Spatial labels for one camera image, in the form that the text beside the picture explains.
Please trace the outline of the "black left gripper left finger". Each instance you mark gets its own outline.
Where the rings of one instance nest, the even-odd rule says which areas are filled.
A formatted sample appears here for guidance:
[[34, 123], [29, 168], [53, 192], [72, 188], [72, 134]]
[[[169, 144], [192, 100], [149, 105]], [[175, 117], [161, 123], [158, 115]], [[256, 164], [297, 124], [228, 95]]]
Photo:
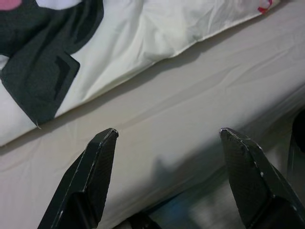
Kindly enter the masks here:
[[64, 173], [38, 227], [95, 229], [101, 221], [118, 132], [108, 128], [94, 136]]

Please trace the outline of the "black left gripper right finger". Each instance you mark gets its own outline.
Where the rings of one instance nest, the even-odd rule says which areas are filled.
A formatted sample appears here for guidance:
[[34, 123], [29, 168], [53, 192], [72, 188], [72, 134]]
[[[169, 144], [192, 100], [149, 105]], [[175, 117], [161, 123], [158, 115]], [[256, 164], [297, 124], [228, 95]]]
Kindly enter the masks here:
[[305, 208], [262, 148], [248, 136], [222, 128], [229, 184], [247, 229], [303, 229]]

